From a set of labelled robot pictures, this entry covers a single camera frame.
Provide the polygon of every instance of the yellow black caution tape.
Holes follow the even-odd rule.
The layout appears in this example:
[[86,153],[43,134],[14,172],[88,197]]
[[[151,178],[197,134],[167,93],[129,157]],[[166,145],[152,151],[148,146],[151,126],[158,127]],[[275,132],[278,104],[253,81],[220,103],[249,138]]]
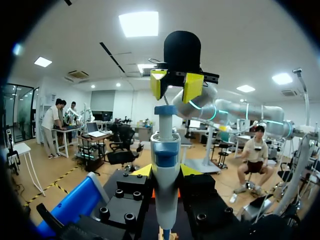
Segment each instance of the yellow black caution tape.
[[[71,173],[72,171],[76,170],[79,166],[76,166],[74,168],[72,168],[70,171],[66,172],[64,175],[62,175],[61,177],[59,177],[57,180],[55,180],[53,183],[51,183],[49,186],[47,186],[45,189],[43,189],[43,191],[48,190],[49,188],[51,188],[52,186],[56,186],[59,189],[61,189],[62,191],[64,191],[66,194],[69,194],[69,192],[65,189],[63,189],[62,187],[60,187],[57,182],[60,181],[61,179],[63,179],[65,176],[67,176],[69,173]],[[27,207],[29,206],[29,204],[35,200],[37,197],[41,196],[42,192],[39,192],[37,195],[35,195],[33,198],[31,198],[29,201],[27,201],[23,206]]]
[[71,173],[73,170],[76,170],[79,166],[76,166],[74,168],[72,168],[70,171],[66,172],[64,175],[62,175],[61,177],[59,177],[57,180],[55,180],[53,183],[55,184],[56,182],[60,181],[61,179],[63,179],[65,176],[67,176],[69,173]]
[[64,191],[66,194],[69,194],[69,192],[68,192],[67,190],[65,190],[64,188],[60,187],[58,184],[54,183],[54,185],[55,185],[58,189]]

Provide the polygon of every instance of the shorts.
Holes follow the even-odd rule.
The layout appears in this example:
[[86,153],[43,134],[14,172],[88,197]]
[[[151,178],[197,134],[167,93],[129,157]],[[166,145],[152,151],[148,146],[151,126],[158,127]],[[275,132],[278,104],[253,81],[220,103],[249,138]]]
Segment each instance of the shorts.
[[260,174],[263,174],[263,172],[261,172],[262,166],[264,164],[263,161],[257,161],[257,162],[248,161],[247,164],[248,164],[248,171],[245,172],[246,174],[248,174],[248,173],[253,173],[253,174],[260,173]]

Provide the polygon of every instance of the yellow panel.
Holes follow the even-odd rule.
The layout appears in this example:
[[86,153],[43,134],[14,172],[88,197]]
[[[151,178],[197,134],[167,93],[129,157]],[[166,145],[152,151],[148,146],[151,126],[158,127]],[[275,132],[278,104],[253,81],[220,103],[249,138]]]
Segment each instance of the yellow panel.
[[143,168],[140,168],[137,171],[134,171],[132,173],[130,173],[131,175],[138,175],[141,174],[142,176],[147,176],[149,177],[150,175],[150,171],[151,171],[151,164],[144,166]]
[[220,125],[219,129],[222,131],[227,131],[227,126]]
[[183,87],[183,103],[187,104],[190,100],[202,93],[204,76],[201,74],[187,73]]
[[166,70],[151,70],[150,71],[150,87],[153,95],[157,100],[160,99],[161,82],[160,80],[167,74]]
[[182,163],[180,164],[180,168],[182,170],[183,176],[188,176],[191,174],[194,174],[194,175],[201,175],[202,174],[201,172],[194,170],[193,168],[188,167]]

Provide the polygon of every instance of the man sitting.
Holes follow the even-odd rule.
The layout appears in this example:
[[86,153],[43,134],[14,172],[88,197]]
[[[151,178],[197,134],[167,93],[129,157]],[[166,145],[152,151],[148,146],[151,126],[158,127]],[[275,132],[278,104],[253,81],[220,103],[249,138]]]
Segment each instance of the man sitting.
[[255,137],[247,141],[244,145],[241,158],[245,159],[246,163],[238,167],[237,172],[241,187],[234,190],[235,194],[243,193],[247,190],[245,172],[264,174],[252,191],[259,196],[262,195],[262,184],[264,184],[274,172],[273,168],[268,166],[268,146],[262,139],[264,133],[265,128],[263,126],[257,126],[255,128]]

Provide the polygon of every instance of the laptop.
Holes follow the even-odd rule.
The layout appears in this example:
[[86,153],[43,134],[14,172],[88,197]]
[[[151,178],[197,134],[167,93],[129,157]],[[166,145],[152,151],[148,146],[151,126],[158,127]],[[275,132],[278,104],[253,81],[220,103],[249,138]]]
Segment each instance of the laptop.
[[88,130],[88,135],[95,137],[95,138],[106,135],[105,133],[100,132],[98,130],[98,125],[96,122],[87,122],[86,129]]

